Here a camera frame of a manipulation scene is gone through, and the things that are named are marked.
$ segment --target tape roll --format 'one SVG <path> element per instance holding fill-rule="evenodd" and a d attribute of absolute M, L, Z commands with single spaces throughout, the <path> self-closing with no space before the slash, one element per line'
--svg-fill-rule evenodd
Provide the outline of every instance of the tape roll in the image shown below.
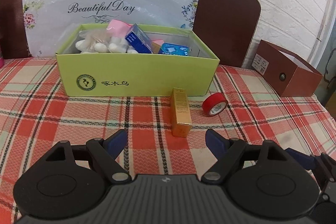
<path fill-rule="evenodd" d="M 204 114 L 208 117 L 216 116 L 227 106 L 227 100 L 220 92 L 210 95 L 202 104 Z"/>

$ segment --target pink paper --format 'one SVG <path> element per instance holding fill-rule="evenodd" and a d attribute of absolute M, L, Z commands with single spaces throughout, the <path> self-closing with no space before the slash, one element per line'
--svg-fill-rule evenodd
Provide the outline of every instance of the pink paper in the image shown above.
<path fill-rule="evenodd" d="M 162 44 L 164 43 L 164 41 L 162 39 L 158 39 L 158 40 L 153 40 L 152 42 L 154 42 L 157 45 L 162 46 Z"/>
<path fill-rule="evenodd" d="M 124 38 L 130 29 L 131 25 L 120 20 L 112 19 L 106 30 L 107 33 L 119 38 Z"/>

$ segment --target green cardboard box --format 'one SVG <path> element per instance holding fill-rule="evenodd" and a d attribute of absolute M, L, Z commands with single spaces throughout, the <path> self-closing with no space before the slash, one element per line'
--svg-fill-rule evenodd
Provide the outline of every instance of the green cardboard box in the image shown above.
<path fill-rule="evenodd" d="M 151 40 L 185 45 L 190 56 L 161 54 L 78 54 L 75 43 L 81 30 L 107 24 L 82 24 L 56 53 L 68 96 L 170 96 L 173 88 L 188 96 L 206 94 L 219 59 L 192 30 L 139 25 Z"/>

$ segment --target brown box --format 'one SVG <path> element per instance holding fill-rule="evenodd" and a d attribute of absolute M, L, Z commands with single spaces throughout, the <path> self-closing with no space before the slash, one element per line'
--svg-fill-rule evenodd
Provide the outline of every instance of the brown box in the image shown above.
<path fill-rule="evenodd" d="M 193 124 L 188 97 L 184 89 L 173 89 L 170 99 L 170 109 L 173 136 L 186 138 Z"/>
<path fill-rule="evenodd" d="M 312 96 L 322 75 L 297 54 L 261 40 L 252 67 L 280 97 Z"/>

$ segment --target screw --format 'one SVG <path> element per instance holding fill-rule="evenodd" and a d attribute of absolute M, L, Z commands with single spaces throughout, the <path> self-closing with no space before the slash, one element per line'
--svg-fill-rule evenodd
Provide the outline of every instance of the screw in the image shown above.
<path fill-rule="evenodd" d="M 114 179 L 115 181 L 124 181 L 128 179 L 128 174 L 126 173 L 114 173 L 112 175 L 112 179 Z"/>
<path fill-rule="evenodd" d="M 217 172 L 208 172 L 204 174 L 204 178 L 207 180 L 219 180 L 221 175 Z"/>

